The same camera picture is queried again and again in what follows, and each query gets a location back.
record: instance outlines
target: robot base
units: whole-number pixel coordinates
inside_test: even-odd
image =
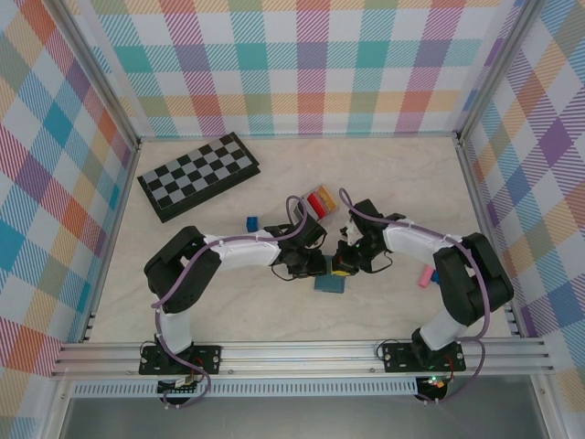
[[[185,361],[199,366],[209,375],[217,375],[219,373],[221,346],[196,346],[192,344],[176,355]],[[138,368],[140,375],[191,374],[191,368],[171,359],[158,342],[153,346],[143,347],[140,356],[140,366]]]
[[[465,358],[460,343],[451,343],[437,351],[438,355],[429,360],[427,367],[422,367],[412,350],[412,343],[384,343],[382,358],[384,371],[388,372],[463,372]]]

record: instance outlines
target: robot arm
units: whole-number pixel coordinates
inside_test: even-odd
[[[290,224],[267,227],[250,233],[253,237],[274,238],[295,230]],[[325,230],[311,217],[294,237],[284,241],[229,241],[203,252],[187,272],[176,292],[160,311],[161,332],[173,353],[192,344],[187,310],[201,297],[216,273],[249,265],[273,266],[285,264],[289,274],[297,279],[326,273],[324,256],[311,249],[325,235]],[[144,267],[149,289],[161,299],[175,284],[184,262],[212,241],[222,238],[204,235],[195,226],[185,227],[166,244]]]
[[[355,204],[360,212],[374,218],[383,216],[369,199]],[[412,334],[412,350],[422,367],[442,355],[457,337],[484,316],[484,300],[475,273],[468,273],[468,262],[451,242],[428,233],[397,224],[364,219],[350,211],[351,220],[343,228],[346,241],[340,241],[332,259],[332,272],[339,275],[371,273],[371,262],[382,252],[400,252],[413,256],[436,269],[441,279],[444,308],[426,325]],[[387,220],[412,224],[406,217],[393,214]],[[450,236],[469,250],[479,266],[494,312],[510,301],[514,290],[494,249],[484,235]]]

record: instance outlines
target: beige tabletop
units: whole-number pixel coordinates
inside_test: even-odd
[[[136,175],[204,144],[146,143]],[[354,202],[370,198],[381,213],[402,213],[434,230],[460,235],[478,231],[450,138],[248,139],[244,144],[260,162],[261,173],[165,224],[134,180],[90,342],[153,337],[154,295],[146,286],[143,268],[183,227],[234,235],[246,231],[248,216],[259,217],[261,227],[281,224],[286,222],[286,197],[321,184],[335,193],[345,187]],[[341,208],[326,222],[324,254],[335,252],[338,230],[347,219],[347,209]],[[383,273],[347,278],[343,294],[317,292],[313,279],[283,282],[268,267],[222,272],[191,308],[193,338],[221,342],[410,337],[441,309],[441,294],[436,284],[418,286],[422,262],[396,253],[392,259],[394,265]],[[380,258],[374,266],[383,263]],[[469,333],[476,333],[480,324]],[[488,336],[509,335],[499,310]]]

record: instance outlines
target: plaid wall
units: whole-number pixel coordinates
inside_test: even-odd
[[[468,146],[530,336],[585,437],[585,2],[549,0]]]
[[[0,437],[27,438],[73,341],[131,155],[40,0],[0,2]]]
[[[512,3],[69,0],[69,8],[137,130],[175,137],[450,132],[473,67],[488,56],[480,47],[496,38],[496,12]]]
[[[504,46],[505,39],[508,38],[510,32],[514,28],[514,24],[518,19],[520,12],[522,11],[522,6],[526,3],[527,0],[515,0],[512,9],[508,13],[508,17],[505,19],[504,25],[500,29],[497,38],[495,39],[495,43],[490,50],[490,54],[485,59],[484,65],[482,69],[475,79],[475,83],[473,84],[473,88],[469,93],[467,100],[465,101],[465,105],[463,106],[463,110],[457,119],[457,123],[455,124],[454,131],[460,131],[462,129],[463,123],[467,114],[469,114],[470,109],[472,108],[473,103],[475,102],[475,98],[477,97],[477,93],[485,84],[485,80],[490,74],[492,70],[492,66],[494,66],[495,60],[499,57],[500,52]]]

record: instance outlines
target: checkered board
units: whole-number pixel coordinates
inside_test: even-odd
[[[234,134],[138,177],[162,222],[259,174],[258,161]]]

